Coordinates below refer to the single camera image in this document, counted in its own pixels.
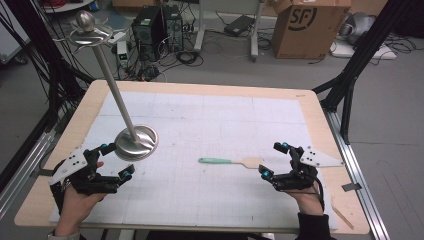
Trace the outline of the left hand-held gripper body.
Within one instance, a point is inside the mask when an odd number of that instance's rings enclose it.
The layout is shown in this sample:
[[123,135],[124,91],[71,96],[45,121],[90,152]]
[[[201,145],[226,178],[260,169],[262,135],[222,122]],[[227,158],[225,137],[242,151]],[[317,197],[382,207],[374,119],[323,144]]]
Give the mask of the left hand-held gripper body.
[[120,178],[102,176],[97,172],[98,160],[102,156],[99,147],[92,150],[76,148],[54,168],[49,186],[59,212],[62,212],[65,189],[68,185],[72,185],[78,193],[85,195],[117,192]]

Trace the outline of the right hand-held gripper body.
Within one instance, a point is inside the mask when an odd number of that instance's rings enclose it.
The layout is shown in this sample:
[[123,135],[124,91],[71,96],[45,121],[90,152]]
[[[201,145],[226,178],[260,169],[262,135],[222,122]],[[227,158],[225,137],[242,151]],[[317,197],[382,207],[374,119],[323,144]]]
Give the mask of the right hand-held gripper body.
[[341,167],[344,163],[312,146],[306,148],[290,146],[287,154],[291,156],[292,170],[286,174],[274,174],[270,182],[275,190],[303,190],[312,187],[317,181],[318,168]]

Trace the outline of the wooden spatula with green handle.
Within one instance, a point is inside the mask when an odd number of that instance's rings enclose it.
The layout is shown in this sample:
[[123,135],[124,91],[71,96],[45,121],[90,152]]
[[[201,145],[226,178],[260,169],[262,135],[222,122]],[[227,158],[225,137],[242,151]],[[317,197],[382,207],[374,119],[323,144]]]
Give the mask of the wooden spatula with green handle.
[[248,169],[257,169],[263,163],[263,159],[258,157],[247,157],[238,160],[232,160],[202,157],[198,159],[198,162],[205,164],[241,164]]

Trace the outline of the silver metal stand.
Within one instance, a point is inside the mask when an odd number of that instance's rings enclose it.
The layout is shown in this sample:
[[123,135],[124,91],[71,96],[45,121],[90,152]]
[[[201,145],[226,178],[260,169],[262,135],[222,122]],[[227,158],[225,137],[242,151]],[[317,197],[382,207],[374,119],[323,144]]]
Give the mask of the silver metal stand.
[[77,47],[75,53],[78,53],[84,48],[91,48],[93,50],[126,125],[126,128],[115,138],[114,143],[117,147],[115,153],[119,158],[126,161],[146,159],[156,150],[159,137],[152,127],[133,124],[117,83],[114,80],[109,64],[103,53],[102,46],[108,43],[115,31],[105,24],[97,24],[95,17],[85,10],[78,11],[75,20],[77,28],[67,37],[55,39],[55,42],[67,41],[71,43]]

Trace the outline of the person's left hand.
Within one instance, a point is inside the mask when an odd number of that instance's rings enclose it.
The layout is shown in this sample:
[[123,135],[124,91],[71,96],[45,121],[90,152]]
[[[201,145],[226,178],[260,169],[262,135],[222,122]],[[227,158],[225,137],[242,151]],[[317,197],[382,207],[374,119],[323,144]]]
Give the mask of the person's left hand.
[[53,231],[59,235],[77,232],[81,234],[81,223],[89,216],[95,205],[105,197],[105,193],[80,194],[72,185],[69,185],[65,190],[60,219]]

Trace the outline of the thin wooden stick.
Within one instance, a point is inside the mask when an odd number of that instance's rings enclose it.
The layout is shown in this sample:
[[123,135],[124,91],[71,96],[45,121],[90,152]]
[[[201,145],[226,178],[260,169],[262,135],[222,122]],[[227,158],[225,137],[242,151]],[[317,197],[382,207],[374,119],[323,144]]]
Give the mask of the thin wooden stick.
[[339,209],[336,206],[332,207],[333,212],[342,220],[342,222],[351,230],[355,229],[355,225],[352,219],[352,213],[347,211],[347,210],[343,210],[343,209]]

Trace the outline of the white grid mat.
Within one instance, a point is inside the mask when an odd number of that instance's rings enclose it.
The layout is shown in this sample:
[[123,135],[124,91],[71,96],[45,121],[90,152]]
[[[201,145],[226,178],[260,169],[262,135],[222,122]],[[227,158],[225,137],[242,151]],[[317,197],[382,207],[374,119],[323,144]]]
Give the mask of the white grid mat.
[[311,144],[297,100],[125,92],[131,119],[157,131],[152,155],[98,203],[89,224],[280,231],[298,226],[296,202],[255,169],[198,159],[260,157],[277,174],[291,167],[275,142]]

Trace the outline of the small white power device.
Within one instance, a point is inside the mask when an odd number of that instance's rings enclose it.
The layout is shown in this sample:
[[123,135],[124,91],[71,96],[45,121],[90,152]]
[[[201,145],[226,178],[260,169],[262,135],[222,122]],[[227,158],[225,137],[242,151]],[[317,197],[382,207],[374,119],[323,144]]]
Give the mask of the small white power device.
[[128,66],[128,47],[125,41],[118,41],[116,44],[116,53],[118,63],[121,67],[126,68]]

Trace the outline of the brown cardboard box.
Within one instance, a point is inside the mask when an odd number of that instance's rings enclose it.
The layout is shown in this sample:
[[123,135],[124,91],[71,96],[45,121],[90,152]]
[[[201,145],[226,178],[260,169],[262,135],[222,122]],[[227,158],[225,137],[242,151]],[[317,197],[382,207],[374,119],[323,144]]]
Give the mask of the brown cardboard box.
[[277,59],[324,59],[351,0],[270,0],[277,14],[271,46]]

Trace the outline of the white stand leg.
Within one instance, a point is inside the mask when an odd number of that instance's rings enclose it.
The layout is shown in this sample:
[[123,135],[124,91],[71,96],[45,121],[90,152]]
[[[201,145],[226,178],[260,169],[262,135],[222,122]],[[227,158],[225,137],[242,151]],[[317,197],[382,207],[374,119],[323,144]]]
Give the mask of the white stand leg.
[[253,30],[250,34],[250,59],[255,62],[259,55],[259,47],[258,47],[258,30],[260,25],[260,20],[262,17],[262,11],[264,7],[265,0],[258,0],[258,6],[256,10],[256,14],[254,15],[254,25]]
[[198,8],[199,26],[198,26],[196,41],[195,41],[194,48],[193,48],[196,52],[201,51],[203,40],[204,40],[204,35],[205,35],[205,24],[204,24],[205,1],[206,0],[199,0],[199,8]]

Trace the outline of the large black computer tower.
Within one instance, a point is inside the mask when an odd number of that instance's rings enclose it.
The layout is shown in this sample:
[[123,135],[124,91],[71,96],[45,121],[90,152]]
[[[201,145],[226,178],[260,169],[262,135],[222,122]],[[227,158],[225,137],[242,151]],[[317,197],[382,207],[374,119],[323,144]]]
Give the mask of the large black computer tower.
[[144,6],[131,27],[141,58],[157,61],[159,51],[166,43],[162,9],[159,6]]

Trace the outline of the flat black box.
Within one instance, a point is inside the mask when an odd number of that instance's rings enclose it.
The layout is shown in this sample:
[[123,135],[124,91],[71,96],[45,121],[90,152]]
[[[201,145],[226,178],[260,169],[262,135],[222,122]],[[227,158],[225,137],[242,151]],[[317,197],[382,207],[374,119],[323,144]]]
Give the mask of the flat black box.
[[239,36],[241,33],[248,30],[249,27],[253,25],[254,21],[254,18],[242,15],[225,26],[224,32],[230,36]]

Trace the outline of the white flat board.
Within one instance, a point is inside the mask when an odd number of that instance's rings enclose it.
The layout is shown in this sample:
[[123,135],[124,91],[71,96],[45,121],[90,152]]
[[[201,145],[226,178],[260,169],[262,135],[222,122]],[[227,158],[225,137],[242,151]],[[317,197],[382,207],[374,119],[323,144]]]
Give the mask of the white flat board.
[[[338,58],[351,58],[355,50],[349,43],[336,39],[331,47],[330,54]],[[376,60],[394,60],[397,55],[385,44],[382,44],[379,50],[374,54],[373,59]]]

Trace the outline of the slim black computer tower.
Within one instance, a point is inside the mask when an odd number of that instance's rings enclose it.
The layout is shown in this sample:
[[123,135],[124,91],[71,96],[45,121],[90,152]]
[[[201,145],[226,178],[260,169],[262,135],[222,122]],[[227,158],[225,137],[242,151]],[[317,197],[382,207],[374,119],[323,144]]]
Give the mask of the slim black computer tower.
[[179,52],[184,48],[182,17],[176,5],[163,5],[162,12],[167,35],[168,50]]

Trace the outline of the grey round appliance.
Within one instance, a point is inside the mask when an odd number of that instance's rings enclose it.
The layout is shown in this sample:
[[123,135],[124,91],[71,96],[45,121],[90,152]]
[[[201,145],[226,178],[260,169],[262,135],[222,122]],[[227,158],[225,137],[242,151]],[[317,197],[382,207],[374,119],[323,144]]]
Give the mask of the grey round appliance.
[[376,18],[364,12],[349,13],[338,32],[341,39],[351,45],[358,41],[371,29]]

